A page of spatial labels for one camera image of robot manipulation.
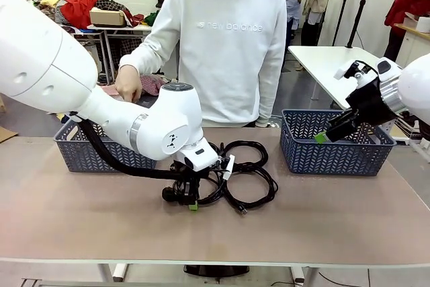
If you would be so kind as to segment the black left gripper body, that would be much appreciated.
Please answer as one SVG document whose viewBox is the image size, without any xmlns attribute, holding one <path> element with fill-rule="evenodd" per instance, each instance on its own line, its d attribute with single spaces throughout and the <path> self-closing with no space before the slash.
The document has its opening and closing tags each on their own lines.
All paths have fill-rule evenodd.
<svg viewBox="0 0 430 287">
<path fill-rule="evenodd" d="M 194 171 L 187 165 L 178 161 L 174 161 L 171 164 L 170 170 L 181 176 L 181 179 L 175 181 L 176 188 L 184 188 L 187 183 L 189 183 L 193 188 L 199 188 L 200 180 L 207 179 L 210 172 L 208 167 L 201 171 Z"/>
</svg>

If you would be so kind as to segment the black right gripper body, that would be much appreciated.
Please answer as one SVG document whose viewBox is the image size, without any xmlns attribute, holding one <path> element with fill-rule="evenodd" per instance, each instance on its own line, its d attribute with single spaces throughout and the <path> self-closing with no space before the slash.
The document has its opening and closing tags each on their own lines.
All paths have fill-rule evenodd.
<svg viewBox="0 0 430 287">
<path fill-rule="evenodd" d="M 351 92 L 346 101 L 351 110 L 347 119 L 351 127 L 358 127 L 362 123 L 379 126 L 396 118 L 396 114 L 382 99 L 379 79 Z"/>
</svg>

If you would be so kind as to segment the person's right hand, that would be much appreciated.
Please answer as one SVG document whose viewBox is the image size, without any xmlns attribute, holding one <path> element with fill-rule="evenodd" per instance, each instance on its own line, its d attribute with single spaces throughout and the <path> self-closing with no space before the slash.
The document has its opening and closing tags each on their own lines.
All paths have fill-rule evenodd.
<svg viewBox="0 0 430 287">
<path fill-rule="evenodd" d="M 127 102 L 136 102 L 142 94 L 139 72 L 130 65 L 120 67 L 115 82 L 116 91 Z"/>
</svg>

